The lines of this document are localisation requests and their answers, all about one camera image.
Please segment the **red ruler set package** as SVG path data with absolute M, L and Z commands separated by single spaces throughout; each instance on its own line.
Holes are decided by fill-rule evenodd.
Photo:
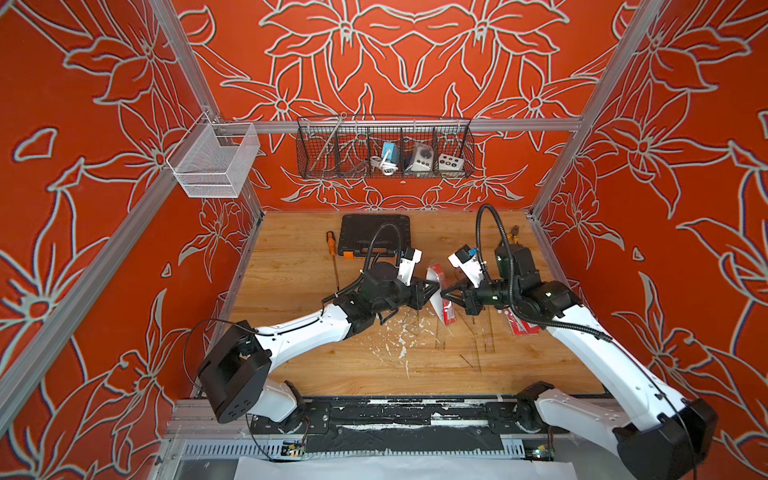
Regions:
M 442 266 L 436 262 L 431 262 L 427 269 L 427 279 L 439 284 L 438 291 L 430 298 L 432 308 L 445 326 L 452 325 L 456 322 L 456 314 L 453 303 L 442 296 L 442 291 L 448 287 Z
M 503 313 L 509 322 L 512 333 L 516 336 L 537 335 L 541 331 L 538 325 L 518 318 L 510 308 L 504 309 Z

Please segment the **clear straight ruler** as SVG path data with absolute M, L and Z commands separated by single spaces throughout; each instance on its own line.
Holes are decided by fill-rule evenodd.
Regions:
M 436 322 L 435 332 L 434 332 L 434 338 L 435 338 L 434 348 L 436 350 L 446 349 L 448 332 L 449 332 L 448 327 L 442 321 Z
M 483 340 L 483 349 L 485 353 L 493 354 L 495 349 L 495 338 L 493 331 L 493 318 L 483 318 L 479 321 L 481 327 L 481 337 Z

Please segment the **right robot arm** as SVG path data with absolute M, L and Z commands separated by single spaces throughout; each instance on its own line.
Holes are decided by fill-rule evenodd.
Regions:
M 697 474 L 707 458 L 718 415 L 703 399 L 688 399 L 642 365 L 560 281 L 543 281 L 530 250 L 509 240 L 497 210 L 489 213 L 500 234 L 495 249 L 500 276 L 493 278 L 482 246 L 465 245 L 449 258 L 465 277 L 444 289 L 443 299 L 470 316 L 485 308 L 508 310 L 566 346 L 617 402 L 610 410 L 537 382 L 519 392 L 521 429 L 569 431 L 615 455 L 636 479 L 681 479 Z

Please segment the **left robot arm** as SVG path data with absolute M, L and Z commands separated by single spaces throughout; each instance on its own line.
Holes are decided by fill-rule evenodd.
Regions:
M 215 419 L 228 424 L 246 415 L 266 417 L 292 429 L 305 410 L 296 388 L 270 374 L 286 362 L 320 346 L 347 340 L 385 323 L 402 307 L 422 309 L 438 293 L 436 280 L 403 274 L 378 262 L 342 290 L 322 300 L 311 314 L 273 326 L 234 323 L 209 350 L 197 378 Z

